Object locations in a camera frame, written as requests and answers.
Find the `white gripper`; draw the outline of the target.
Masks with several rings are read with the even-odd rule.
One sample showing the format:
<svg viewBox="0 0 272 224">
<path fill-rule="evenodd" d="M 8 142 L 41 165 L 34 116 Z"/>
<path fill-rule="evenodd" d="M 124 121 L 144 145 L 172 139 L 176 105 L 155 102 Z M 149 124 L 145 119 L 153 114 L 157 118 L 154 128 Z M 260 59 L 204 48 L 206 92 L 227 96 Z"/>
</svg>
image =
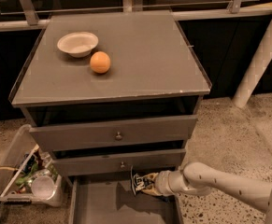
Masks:
<svg viewBox="0 0 272 224">
<path fill-rule="evenodd" d="M 154 187 L 144 188 L 142 192 L 144 194 L 160 197 L 160 196 L 172 196 L 173 190 L 169 186 L 170 171 L 162 171 L 158 173 L 149 173 L 144 175 L 148 180 L 154 181 Z"/>
</svg>

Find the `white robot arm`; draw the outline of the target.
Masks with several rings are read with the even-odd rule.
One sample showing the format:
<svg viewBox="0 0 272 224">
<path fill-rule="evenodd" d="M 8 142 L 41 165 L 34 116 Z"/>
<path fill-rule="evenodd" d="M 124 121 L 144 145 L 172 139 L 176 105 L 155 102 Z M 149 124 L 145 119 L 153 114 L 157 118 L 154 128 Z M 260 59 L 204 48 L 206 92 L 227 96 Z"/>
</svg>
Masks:
<svg viewBox="0 0 272 224">
<path fill-rule="evenodd" d="M 182 170 L 133 175 L 133 193 L 171 196 L 180 193 L 207 195 L 218 189 L 265 213 L 265 224 L 272 224 L 272 183 L 215 170 L 201 162 L 187 163 Z"/>
</svg>

